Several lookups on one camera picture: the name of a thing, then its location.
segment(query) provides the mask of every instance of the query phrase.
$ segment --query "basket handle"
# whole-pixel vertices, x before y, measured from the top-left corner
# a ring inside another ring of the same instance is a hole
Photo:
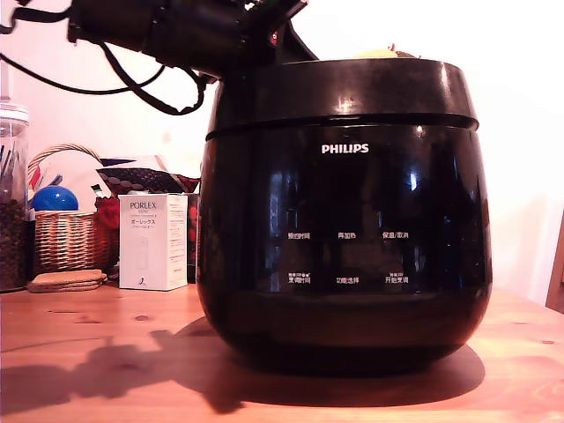
[[[100,164],[102,162],[100,156],[94,150],[91,150],[90,148],[84,147],[82,145],[78,145],[78,144],[54,145],[40,152],[29,162],[29,166],[27,167],[27,183],[31,185],[33,174],[37,170],[37,167],[39,167],[40,163],[43,160],[45,160],[47,157],[49,157],[52,154],[55,154],[56,152],[72,152],[72,151],[85,152],[86,154],[98,160]]]

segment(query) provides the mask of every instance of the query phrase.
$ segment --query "black cable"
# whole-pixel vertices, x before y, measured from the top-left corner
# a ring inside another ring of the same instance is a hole
[[[36,9],[28,9],[26,7],[18,7],[11,15],[11,26],[0,25],[0,35],[9,35],[14,32],[19,20],[26,22],[39,22],[42,24],[54,24],[69,17],[71,8],[66,11],[38,11]]]
[[[106,43],[102,41],[97,42],[92,40],[90,40],[90,42],[97,44],[102,48],[104,54],[106,55],[107,60],[109,61],[109,64],[114,69],[114,72],[122,80],[122,82],[127,87],[129,87],[134,94],[136,94],[137,97],[139,97],[148,105],[161,111],[162,113],[172,116],[184,116],[189,113],[195,112],[200,107],[202,107],[202,104],[204,104],[204,91],[205,91],[206,83],[204,79],[200,78],[192,69],[188,68],[188,69],[184,69],[184,71],[189,74],[189,76],[194,80],[194,82],[197,85],[197,103],[194,106],[191,107],[188,106],[182,110],[177,110],[176,108],[169,106],[164,101],[161,101],[156,97],[153,97],[147,91],[142,90],[141,87],[137,85],[137,83],[133,79],[131,79],[131,77],[127,74],[127,72],[122,68],[117,58],[115,58],[114,54],[106,45]]]
[[[86,94],[86,95],[112,95],[112,94],[121,94],[121,93],[127,93],[129,91],[132,91],[131,88],[129,88],[129,87],[116,88],[114,90],[84,90],[84,89],[81,89],[81,88],[74,88],[72,86],[59,84],[56,81],[53,81],[51,79],[47,79],[47,78],[33,72],[32,70],[27,69],[25,66],[23,66],[23,65],[21,65],[17,62],[14,62],[13,60],[11,60],[9,57],[6,57],[2,53],[0,53],[0,60],[4,60],[10,66],[16,68],[18,71],[24,72],[26,75],[28,75],[32,78],[35,78],[35,79],[37,79],[37,80],[39,80],[39,81],[41,81],[45,84],[51,85],[55,88],[59,88],[61,90],[68,91],[68,92],[71,92],[71,93]],[[154,82],[158,77],[160,77],[160,75],[162,75],[162,72],[165,71],[166,67],[167,66],[165,66],[163,64],[160,67],[160,69],[157,73],[155,73],[152,77],[147,79],[145,82],[138,84],[138,86],[143,87],[143,86],[147,86],[147,85],[151,84],[152,82]]]

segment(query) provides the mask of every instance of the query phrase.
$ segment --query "wicker basket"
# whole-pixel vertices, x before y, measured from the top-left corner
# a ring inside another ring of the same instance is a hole
[[[64,151],[85,152],[100,161],[98,154],[81,145],[57,145],[31,160],[28,180],[44,159]],[[36,272],[106,270],[117,263],[119,233],[98,224],[95,212],[38,211],[35,218]]]

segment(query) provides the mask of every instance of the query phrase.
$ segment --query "jar lid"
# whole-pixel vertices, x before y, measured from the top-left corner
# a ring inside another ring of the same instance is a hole
[[[223,78],[216,95],[212,133],[339,119],[479,126],[463,72],[426,59],[301,62],[237,71]]]
[[[11,103],[0,103],[0,120],[13,119],[25,125],[29,124],[29,112],[27,108]]]

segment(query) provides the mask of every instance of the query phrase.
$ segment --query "white box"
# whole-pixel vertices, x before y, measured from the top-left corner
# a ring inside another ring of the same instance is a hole
[[[170,291],[188,284],[188,197],[120,198],[120,288]]]

